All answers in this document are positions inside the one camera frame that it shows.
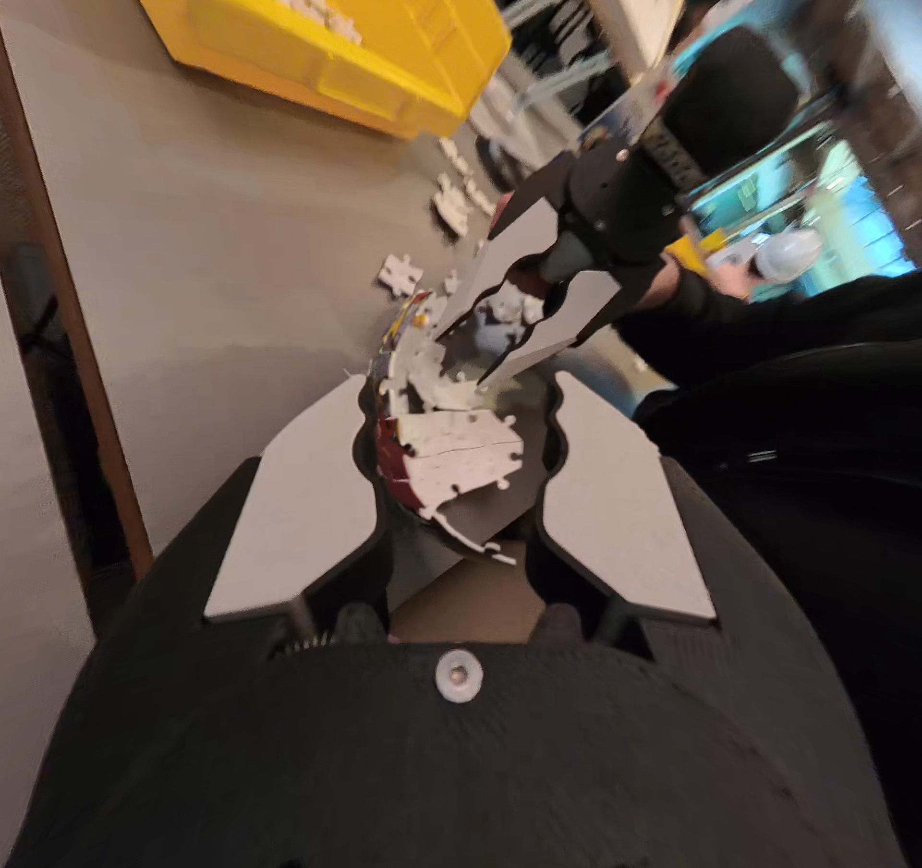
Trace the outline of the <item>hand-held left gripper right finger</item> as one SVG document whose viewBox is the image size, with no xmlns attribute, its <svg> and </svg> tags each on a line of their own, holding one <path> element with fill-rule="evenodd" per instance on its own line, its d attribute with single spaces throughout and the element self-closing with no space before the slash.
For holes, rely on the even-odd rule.
<svg viewBox="0 0 922 868">
<path fill-rule="evenodd" d="M 525 552 L 536 594 L 573 609 L 585 639 L 623 639 L 644 621 L 716 626 L 657 447 L 567 371 L 550 383 L 546 419 Z"/>
</svg>

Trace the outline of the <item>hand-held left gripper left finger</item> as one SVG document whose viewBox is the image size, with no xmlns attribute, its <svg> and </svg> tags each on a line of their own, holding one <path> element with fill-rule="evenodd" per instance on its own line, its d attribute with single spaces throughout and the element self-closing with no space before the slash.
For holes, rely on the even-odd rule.
<svg viewBox="0 0 922 868">
<path fill-rule="evenodd" d="M 211 624 L 285 616 L 333 628 L 343 605 L 386 608 L 394 572 L 386 490 L 375 472 L 375 398 L 349 376 L 263 450 L 206 601 Z"/>
</svg>

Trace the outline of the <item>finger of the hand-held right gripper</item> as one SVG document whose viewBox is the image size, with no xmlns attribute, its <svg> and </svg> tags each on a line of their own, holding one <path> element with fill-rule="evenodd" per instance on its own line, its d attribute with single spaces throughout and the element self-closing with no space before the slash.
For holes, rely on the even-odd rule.
<svg viewBox="0 0 922 868">
<path fill-rule="evenodd" d="M 550 254 L 557 242 L 558 213 L 548 199 L 540 198 L 480 249 L 432 331 L 433 341 L 444 341 L 510 275 L 531 273 L 543 281 L 545 292 L 561 289 L 562 279 L 552 278 L 550 270 Z"/>
<path fill-rule="evenodd" d="M 607 271 L 581 271 L 573 275 L 558 308 L 533 324 L 522 340 L 478 380 L 478 388 L 514 378 L 575 344 L 620 291 L 620 283 Z"/>
</svg>

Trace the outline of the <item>partly built puzzle ball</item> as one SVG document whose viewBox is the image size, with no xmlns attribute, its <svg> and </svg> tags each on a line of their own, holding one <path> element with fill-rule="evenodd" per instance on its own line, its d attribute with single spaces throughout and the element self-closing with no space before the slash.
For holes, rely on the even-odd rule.
<svg viewBox="0 0 922 868">
<path fill-rule="evenodd" d="M 445 513 L 466 494 L 506 490 L 524 453 L 515 417 L 486 405 L 476 381 L 444 373 L 435 330 L 448 301 L 434 290 L 412 293 L 370 364 L 376 471 L 398 504 L 451 549 L 515 567 L 499 543 L 468 537 Z"/>
</svg>

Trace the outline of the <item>person's right forearm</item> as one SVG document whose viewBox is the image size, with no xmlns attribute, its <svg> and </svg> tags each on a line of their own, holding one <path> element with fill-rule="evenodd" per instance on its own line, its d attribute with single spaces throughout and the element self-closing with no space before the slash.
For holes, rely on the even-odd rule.
<svg viewBox="0 0 922 868">
<path fill-rule="evenodd" d="M 678 267 L 653 307 L 614 322 L 622 341 L 679 387 L 777 358 L 853 344 L 920 340 L 921 274 L 870 275 L 813 298 L 748 303 Z"/>
</svg>

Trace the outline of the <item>person's right hand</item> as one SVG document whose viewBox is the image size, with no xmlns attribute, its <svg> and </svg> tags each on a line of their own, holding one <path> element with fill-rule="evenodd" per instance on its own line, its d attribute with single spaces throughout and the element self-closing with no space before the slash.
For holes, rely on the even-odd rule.
<svg viewBox="0 0 922 868">
<path fill-rule="evenodd" d="M 664 307 L 679 294 L 682 283 L 691 277 L 701 281 L 718 293 L 746 300 L 756 285 L 757 277 L 752 275 L 749 267 L 722 263 L 712 270 L 699 274 L 684 266 L 673 254 L 661 254 L 663 266 L 656 273 L 651 286 L 633 308 L 633 313 L 640 313 Z"/>
</svg>

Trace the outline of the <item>yellow plastic bin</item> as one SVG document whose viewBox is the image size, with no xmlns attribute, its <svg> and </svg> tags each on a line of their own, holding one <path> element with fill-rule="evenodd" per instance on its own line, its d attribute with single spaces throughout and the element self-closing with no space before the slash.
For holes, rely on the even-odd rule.
<svg viewBox="0 0 922 868">
<path fill-rule="evenodd" d="M 449 137 L 511 46 L 494 0 L 328 0 L 349 43 L 274 0 L 139 0 L 188 67 L 400 139 Z"/>
</svg>

